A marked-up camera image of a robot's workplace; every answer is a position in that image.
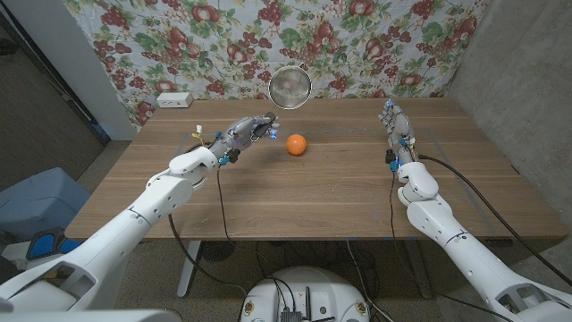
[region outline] orange ball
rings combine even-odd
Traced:
[[[306,149],[306,139],[299,134],[290,135],[286,141],[286,148],[294,156],[299,156]]]

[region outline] red flower pattern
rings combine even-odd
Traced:
[[[263,99],[262,89],[283,64],[304,63],[315,97],[442,96],[450,80],[444,71],[452,74],[458,65],[486,6],[416,0],[403,10],[374,0],[319,6],[263,0],[255,9],[248,2],[143,0],[98,1],[84,10],[87,4],[79,4],[79,10],[66,6],[88,26],[95,57],[119,95],[138,102],[128,112],[137,125],[153,112],[157,92]],[[95,29],[87,12],[101,21]]]

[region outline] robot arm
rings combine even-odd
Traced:
[[[161,218],[186,204],[206,176],[265,135],[274,135],[276,116],[245,117],[220,133],[210,147],[175,157],[169,168],[154,175],[145,191],[76,250],[23,272],[0,285],[0,299],[11,311],[77,311],[102,309],[97,293],[105,278],[120,265]],[[72,273],[59,285],[45,276]]]
[[[416,161],[415,137],[401,108],[388,101],[379,118],[398,156],[396,165],[402,164],[397,173],[405,185],[398,196],[408,207],[409,222],[445,250],[487,307],[512,321],[571,320],[572,295],[516,274],[455,219],[437,181]]]

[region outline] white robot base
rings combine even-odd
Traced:
[[[342,321],[367,322],[366,301],[356,287],[330,271],[318,267],[289,267],[258,283],[244,300],[242,322]]]

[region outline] metal strainer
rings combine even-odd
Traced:
[[[298,108],[310,98],[312,81],[299,66],[284,66],[274,72],[268,84],[270,99],[283,109]]]

